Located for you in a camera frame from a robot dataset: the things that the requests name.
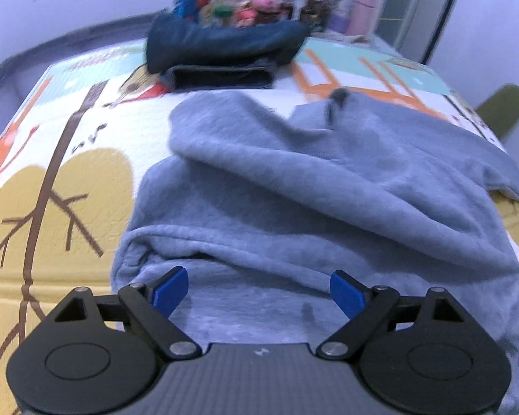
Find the clutter of toiletries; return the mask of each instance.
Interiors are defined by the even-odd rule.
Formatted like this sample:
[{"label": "clutter of toiletries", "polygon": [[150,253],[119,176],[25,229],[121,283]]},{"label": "clutter of toiletries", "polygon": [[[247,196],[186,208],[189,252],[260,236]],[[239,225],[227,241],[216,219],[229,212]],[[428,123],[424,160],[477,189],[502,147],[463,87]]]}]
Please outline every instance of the clutter of toiletries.
[{"label": "clutter of toiletries", "polygon": [[248,27],[299,20],[312,35],[369,38],[386,0],[175,0],[173,13],[201,26]]}]

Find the play mat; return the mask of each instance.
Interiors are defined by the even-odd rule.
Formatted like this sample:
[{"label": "play mat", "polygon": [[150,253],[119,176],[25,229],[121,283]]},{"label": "play mat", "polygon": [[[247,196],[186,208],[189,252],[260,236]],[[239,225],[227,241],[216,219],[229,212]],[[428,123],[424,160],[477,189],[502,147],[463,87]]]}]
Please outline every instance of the play mat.
[{"label": "play mat", "polygon": [[[48,68],[0,136],[0,415],[19,413],[7,361],[73,287],[106,294],[114,251],[144,172],[167,157],[169,94],[145,72],[145,41]],[[283,117],[346,86],[440,117],[502,148],[430,69],[368,49],[309,39],[272,90],[247,91]],[[519,203],[494,195],[519,245]]]}]

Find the blue gripper pad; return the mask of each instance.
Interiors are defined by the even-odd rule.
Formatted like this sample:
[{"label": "blue gripper pad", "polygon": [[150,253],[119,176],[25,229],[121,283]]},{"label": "blue gripper pad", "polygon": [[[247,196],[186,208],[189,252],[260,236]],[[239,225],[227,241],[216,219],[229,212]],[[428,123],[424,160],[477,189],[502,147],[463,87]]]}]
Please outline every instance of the blue gripper pad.
[{"label": "blue gripper pad", "polygon": [[330,277],[330,295],[350,320],[366,306],[363,292],[336,273]]},{"label": "blue gripper pad", "polygon": [[154,285],[151,302],[159,313],[169,318],[189,291],[189,274],[183,267],[176,267],[164,279]]}]

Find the gray garment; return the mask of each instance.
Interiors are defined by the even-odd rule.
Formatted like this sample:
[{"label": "gray garment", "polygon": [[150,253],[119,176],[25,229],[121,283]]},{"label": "gray garment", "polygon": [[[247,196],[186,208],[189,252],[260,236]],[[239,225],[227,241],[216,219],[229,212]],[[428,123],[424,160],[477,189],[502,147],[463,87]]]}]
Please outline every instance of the gray garment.
[{"label": "gray garment", "polygon": [[404,295],[446,287],[507,351],[499,413],[519,413],[519,263],[487,192],[519,200],[504,152],[355,93],[289,120],[242,93],[204,93],[171,121],[176,155],[142,181],[114,290],[181,265],[190,291],[172,320],[202,346],[316,346],[347,321],[328,295],[337,269]]}]

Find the brown branch print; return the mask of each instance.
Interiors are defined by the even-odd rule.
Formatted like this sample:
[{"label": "brown branch print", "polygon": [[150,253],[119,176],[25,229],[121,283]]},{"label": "brown branch print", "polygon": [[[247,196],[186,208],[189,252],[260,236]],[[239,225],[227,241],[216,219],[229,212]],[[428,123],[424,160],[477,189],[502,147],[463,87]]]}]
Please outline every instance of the brown branch print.
[{"label": "brown branch print", "polygon": [[31,225],[29,228],[29,236],[27,239],[27,244],[25,247],[25,256],[23,260],[24,282],[21,286],[22,301],[19,304],[18,322],[11,329],[11,331],[9,331],[4,341],[0,345],[0,362],[2,357],[4,356],[4,353],[6,353],[8,346],[11,345],[11,343],[14,341],[16,337],[18,337],[19,343],[25,340],[28,306],[31,307],[33,312],[37,315],[37,317],[40,320],[43,320],[46,316],[44,311],[40,307],[40,302],[31,294],[30,288],[33,285],[33,264],[35,259],[36,244],[39,239],[40,228],[42,227],[44,212],[46,210],[48,202],[52,201],[62,212],[64,212],[69,217],[69,230],[71,232],[71,234],[69,235],[69,245],[71,244],[73,227],[76,226],[80,233],[83,235],[85,241],[88,242],[88,244],[94,250],[94,252],[99,257],[101,257],[104,254],[102,248],[94,239],[92,234],[90,234],[88,228],[83,224],[83,222],[79,219],[77,214],[69,206],[69,204],[75,201],[85,199],[89,194],[76,195],[63,199],[53,190],[53,185],[54,181],[56,180],[57,173],[60,170],[61,162],[65,156],[70,142],[73,139],[73,135],[77,130],[81,118],[87,110],[94,106],[98,97],[104,90],[106,83],[107,81],[93,85],[90,88],[88,94],[86,95],[86,98],[84,99],[81,108],[72,116],[70,116],[69,120],[67,121],[64,127],[64,131],[62,132],[61,137],[58,140],[56,148],[54,149],[54,152],[50,159],[50,164],[46,169],[43,183],[40,187],[39,196],[36,200],[35,208],[25,217],[9,218],[2,220],[2,224],[13,224],[14,227],[0,242],[0,251],[2,252],[0,267],[4,266],[4,258],[6,256],[6,249],[9,240],[27,223],[31,222]]}]

